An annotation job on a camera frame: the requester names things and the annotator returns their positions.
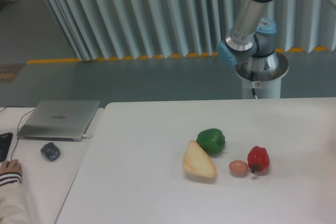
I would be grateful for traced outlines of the person's hand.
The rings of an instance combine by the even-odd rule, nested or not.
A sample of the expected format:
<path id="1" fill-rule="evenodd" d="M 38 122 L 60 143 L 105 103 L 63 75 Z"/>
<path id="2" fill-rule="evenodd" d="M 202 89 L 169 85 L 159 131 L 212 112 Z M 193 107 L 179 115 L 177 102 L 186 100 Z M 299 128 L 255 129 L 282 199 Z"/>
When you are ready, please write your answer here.
<path id="1" fill-rule="evenodd" d="M 23 168 L 19 160 L 3 161 L 1 163 L 0 174 L 15 173 L 22 175 Z"/>

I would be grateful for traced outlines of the white sleeved forearm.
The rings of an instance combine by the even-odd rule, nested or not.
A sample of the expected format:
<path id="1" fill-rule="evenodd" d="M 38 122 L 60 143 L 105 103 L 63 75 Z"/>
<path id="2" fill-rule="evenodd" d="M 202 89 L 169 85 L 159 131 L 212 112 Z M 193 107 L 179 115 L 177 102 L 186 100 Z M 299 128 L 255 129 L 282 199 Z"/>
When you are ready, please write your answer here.
<path id="1" fill-rule="evenodd" d="M 1 223 L 31 223 L 21 179 L 18 172 L 1 174 Z"/>

